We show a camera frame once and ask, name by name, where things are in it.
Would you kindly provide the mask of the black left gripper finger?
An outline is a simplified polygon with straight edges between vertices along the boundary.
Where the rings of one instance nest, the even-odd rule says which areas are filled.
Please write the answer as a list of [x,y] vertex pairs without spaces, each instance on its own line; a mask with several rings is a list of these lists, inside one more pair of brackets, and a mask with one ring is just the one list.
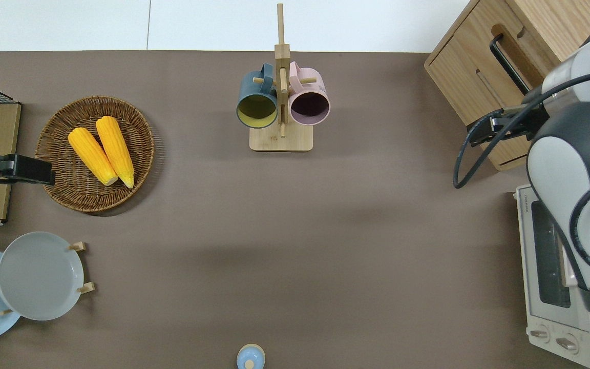
[[55,172],[51,162],[15,155],[15,179],[28,183],[54,186]]

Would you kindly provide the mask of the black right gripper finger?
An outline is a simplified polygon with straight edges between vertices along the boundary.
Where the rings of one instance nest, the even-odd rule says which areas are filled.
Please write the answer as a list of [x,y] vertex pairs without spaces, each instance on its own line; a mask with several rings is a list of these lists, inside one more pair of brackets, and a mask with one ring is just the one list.
[[475,147],[493,141],[506,124],[507,118],[501,114],[488,114],[475,120],[467,126],[470,146]]

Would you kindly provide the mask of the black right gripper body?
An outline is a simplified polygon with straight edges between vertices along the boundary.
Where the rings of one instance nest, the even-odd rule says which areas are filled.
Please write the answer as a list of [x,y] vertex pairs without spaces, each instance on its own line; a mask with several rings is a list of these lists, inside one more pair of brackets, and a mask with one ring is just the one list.
[[[505,128],[511,121],[522,113],[529,104],[522,104],[515,107],[505,107],[499,116],[502,128]],[[545,122],[550,118],[543,104],[534,105],[534,107],[524,114],[511,129],[503,136],[503,140],[513,139],[518,136],[525,136],[527,140],[532,140],[536,133]]]

